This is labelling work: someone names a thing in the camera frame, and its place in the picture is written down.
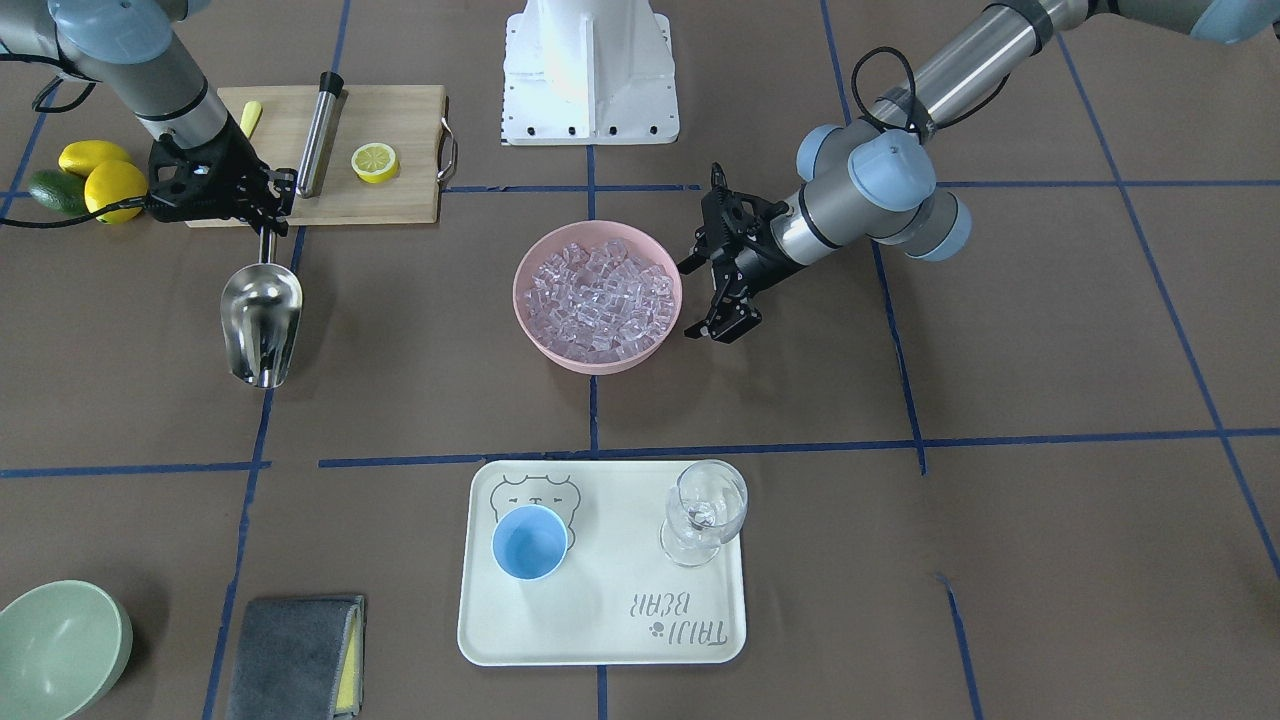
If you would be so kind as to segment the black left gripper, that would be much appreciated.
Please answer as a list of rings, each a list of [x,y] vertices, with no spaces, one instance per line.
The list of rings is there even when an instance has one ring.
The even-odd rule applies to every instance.
[[[690,275],[709,263],[727,270],[727,283],[741,292],[717,292],[707,316],[687,327],[684,336],[730,345],[763,322],[755,293],[801,270],[801,264],[781,249],[772,228],[774,220],[790,217],[790,205],[731,190],[723,167],[713,164],[710,188],[700,209],[701,225],[689,256],[677,263],[677,272]]]

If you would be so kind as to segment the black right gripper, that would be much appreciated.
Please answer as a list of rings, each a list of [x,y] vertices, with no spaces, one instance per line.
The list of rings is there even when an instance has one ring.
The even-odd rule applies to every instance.
[[[271,169],[238,129],[192,149],[160,135],[147,160],[147,213],[159,222],[237,220],[284,237],[297,170]]]

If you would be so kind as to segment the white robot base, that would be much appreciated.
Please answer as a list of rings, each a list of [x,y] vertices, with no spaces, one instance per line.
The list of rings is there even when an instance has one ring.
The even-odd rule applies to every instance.
[[[678,140],[671,23],[649,1],[527,1],[504,40],[502,143]]]

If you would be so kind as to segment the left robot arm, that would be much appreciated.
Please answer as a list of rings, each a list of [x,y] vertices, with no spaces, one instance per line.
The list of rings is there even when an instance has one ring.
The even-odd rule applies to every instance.
[[[896,246],[940,263],[972,233],[972,214],[937,186],[925,145],[980,110],[1027,59],[1060,33],[1111,14],[1222,45],[1277,23],[1275,1],[991,1],[923,68],[873,104],[858,100],[846,126],[819,126],[801,141],[800,187],[783,200],[730,188],[719,164],[701,200],[701,225],[678,263],[687,275],[709,266],[707,314],[689,338],[731,343],[762,323],[759,293],[858,240]]]

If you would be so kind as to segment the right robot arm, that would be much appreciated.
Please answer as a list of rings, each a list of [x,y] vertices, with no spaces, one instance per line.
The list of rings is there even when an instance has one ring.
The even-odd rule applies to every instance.
[[[201,1],[5,1],[3,59],[111,88],[154,137],[140,201],[159,222],[285,236],[296,170],[271,169],[175,32]]]

